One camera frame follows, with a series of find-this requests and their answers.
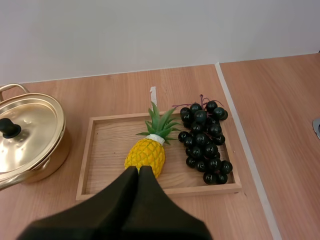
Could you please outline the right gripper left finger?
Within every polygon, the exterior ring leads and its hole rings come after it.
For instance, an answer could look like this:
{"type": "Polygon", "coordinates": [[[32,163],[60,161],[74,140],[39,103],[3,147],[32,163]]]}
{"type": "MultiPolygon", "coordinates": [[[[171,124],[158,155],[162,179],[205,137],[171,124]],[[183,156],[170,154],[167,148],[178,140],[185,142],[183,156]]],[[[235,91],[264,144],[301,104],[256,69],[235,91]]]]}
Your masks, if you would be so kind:
{"type": "Polygon", "coordinates": [[[133,205],[138,170],[127,168],[105,189],[65,211],[30,223],[19,240],[106,240],[116,237],[133,205]]]}

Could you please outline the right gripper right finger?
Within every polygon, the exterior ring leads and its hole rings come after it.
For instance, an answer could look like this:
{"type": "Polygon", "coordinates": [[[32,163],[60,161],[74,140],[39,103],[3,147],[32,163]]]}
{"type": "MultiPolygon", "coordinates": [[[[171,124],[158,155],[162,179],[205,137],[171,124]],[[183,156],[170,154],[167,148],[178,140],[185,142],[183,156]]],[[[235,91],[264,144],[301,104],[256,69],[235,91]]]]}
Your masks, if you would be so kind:
{"type": "Polygon", "coordinates": [[[178,207],[163,191],[150,166],[139,170],[122,240],[211,240],[207,226],[178,207]]]}

